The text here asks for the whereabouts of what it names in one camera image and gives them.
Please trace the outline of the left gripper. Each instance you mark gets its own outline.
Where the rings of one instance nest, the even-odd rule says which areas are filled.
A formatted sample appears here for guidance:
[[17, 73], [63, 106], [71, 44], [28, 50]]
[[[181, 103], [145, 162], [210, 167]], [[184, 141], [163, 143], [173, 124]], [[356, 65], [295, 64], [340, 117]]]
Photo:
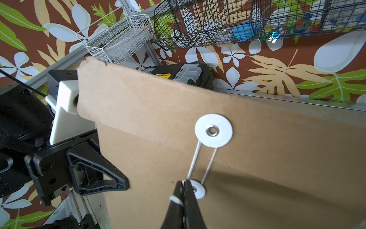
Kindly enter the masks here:
[[130, 187], [128, 178], [102, 156], [97, 129], [28, 154], [24, 161], [45, 206], [72, 187], [81, 196]]

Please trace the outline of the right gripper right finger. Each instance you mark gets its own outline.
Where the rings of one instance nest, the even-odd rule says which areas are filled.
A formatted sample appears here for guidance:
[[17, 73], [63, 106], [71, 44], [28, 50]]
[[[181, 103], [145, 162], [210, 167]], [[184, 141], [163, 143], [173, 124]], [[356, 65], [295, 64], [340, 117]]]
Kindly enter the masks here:
[[184, 229], [206, 229], [190, 180], [184, 181], [183, 204]]

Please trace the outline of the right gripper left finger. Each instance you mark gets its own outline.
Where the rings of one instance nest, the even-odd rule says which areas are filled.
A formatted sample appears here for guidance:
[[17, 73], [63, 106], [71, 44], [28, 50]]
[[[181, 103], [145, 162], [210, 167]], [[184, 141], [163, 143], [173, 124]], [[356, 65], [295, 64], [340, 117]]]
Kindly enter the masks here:
[[169, 207], [161, 226], [161, 229], [182, 229], [183, 223], [183, 183], [178, 181], [175, 185], [172, 196], [169, 198]]

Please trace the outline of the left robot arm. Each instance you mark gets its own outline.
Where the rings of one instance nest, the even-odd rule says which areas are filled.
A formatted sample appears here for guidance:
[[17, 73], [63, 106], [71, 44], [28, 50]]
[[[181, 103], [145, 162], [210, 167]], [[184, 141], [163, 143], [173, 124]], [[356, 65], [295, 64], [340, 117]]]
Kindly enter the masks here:
[[82, 196], [126, 191], [128, 178], [101, 155], [92, 129], [50, 143], [53, 116], [27, 88], [14, 83], [1, 89], [1, 227], [15, 227], [9, 210], [31, 207], [24, 195], [34, 186], [40, 202], [73, 189]]

